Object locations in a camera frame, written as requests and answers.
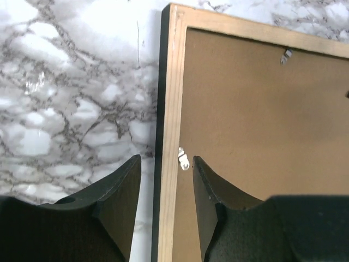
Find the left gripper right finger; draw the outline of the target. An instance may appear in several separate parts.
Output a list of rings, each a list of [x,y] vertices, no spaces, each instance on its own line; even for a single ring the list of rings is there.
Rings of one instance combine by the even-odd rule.
[[[192,163],[202,261],[348,261],[348,196],[257,199]]]

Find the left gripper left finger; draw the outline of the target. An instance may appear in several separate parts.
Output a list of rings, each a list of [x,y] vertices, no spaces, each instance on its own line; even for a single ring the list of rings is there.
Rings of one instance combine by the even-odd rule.
[[[128,261],[141,157],[54,204],[1,197],[1,261]]]

